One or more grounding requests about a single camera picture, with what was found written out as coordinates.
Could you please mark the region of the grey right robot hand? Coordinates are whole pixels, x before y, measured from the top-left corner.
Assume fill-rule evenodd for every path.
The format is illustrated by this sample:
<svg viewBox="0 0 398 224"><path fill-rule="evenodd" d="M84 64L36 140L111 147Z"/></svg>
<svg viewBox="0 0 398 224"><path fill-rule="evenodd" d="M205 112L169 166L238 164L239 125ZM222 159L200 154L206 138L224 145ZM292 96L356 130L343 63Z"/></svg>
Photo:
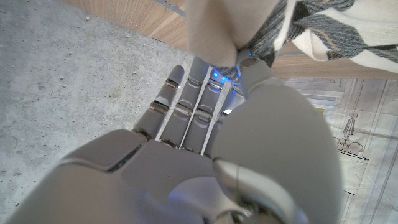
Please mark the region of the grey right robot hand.
<svg viewBox="0 0 398 224"><path fill-rule="evenodd" d="M65 156L9 223L338 223L341 168L322 115L243 50L210 129L222 76L204 84L207 70L193 61L174 105L176 66L133 130Z"/></svg>

